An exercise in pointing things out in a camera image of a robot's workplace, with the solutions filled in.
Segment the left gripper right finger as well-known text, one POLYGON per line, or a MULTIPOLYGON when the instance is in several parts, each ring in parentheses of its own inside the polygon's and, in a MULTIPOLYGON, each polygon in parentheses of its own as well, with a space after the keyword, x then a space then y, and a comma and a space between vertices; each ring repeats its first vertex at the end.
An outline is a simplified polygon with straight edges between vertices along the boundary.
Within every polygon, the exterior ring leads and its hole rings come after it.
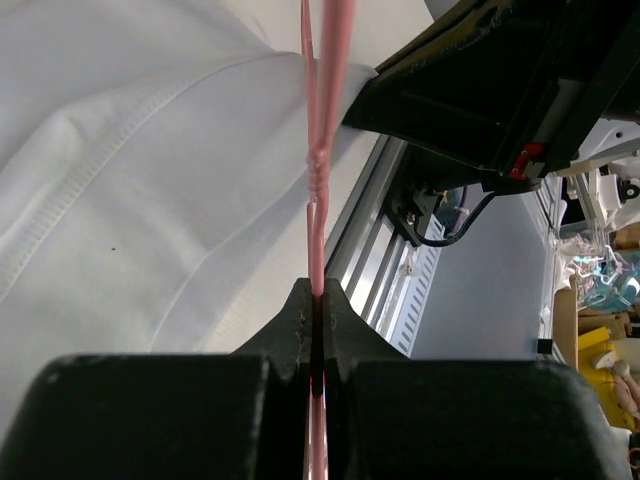
POLYGON ((334 279, 323 300, 332 479, 627 479, 598 398, 555 361, 411 360, 334 279))

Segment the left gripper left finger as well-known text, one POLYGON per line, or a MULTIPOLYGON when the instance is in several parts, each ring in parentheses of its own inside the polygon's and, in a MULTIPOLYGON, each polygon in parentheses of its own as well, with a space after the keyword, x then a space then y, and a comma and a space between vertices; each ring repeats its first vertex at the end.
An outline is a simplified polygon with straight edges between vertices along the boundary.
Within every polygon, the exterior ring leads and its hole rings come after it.
POLYGON ((5 479, 301 479, 311 293, 230 354, 76 354, 34 378, 5 479))

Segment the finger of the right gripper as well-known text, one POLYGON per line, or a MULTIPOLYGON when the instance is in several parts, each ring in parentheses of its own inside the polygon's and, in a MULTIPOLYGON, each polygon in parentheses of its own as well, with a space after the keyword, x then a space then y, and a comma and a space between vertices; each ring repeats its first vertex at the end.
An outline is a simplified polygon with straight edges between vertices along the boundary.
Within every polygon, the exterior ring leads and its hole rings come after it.
POLYGON ((505 174, 554 23, 552 1, 459 1, 377 67, 343 122, 505 174))

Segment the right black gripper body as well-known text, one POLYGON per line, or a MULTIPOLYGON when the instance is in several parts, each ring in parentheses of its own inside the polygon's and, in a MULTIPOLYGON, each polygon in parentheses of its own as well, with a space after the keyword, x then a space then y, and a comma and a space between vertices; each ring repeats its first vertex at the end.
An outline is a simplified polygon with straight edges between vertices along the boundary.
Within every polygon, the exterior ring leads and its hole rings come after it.
POLYGON ((479 4, 479 181, 534 190, 568 166, 639 62, 636 1, 479 4))

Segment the pink wire hanger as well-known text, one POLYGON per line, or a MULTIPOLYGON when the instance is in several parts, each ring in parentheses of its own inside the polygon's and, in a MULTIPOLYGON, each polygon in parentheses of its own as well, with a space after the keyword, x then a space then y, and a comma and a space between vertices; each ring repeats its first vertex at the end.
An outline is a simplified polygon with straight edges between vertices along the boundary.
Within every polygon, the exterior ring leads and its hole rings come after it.
POLYGON ((308 477, 328 474, 322 304, 325 289, 325 225, 329 210, 331 155, 352 37, 356 3, 325 1, 320 56, 314 56, 311 9, 301 3, 301 49, 307 85, 308 152, 307 267, 311 284, 311 358, 308 424, 308 477))

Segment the white skirt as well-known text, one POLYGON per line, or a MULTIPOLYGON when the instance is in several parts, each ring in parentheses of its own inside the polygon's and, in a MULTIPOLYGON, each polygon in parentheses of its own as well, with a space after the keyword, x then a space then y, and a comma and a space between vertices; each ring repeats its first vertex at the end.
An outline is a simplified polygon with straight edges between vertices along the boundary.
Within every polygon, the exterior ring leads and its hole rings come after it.
POLYGON ((1 405, 200 350, 306 193, 305 60, 216 1, 1 5, 1 405))

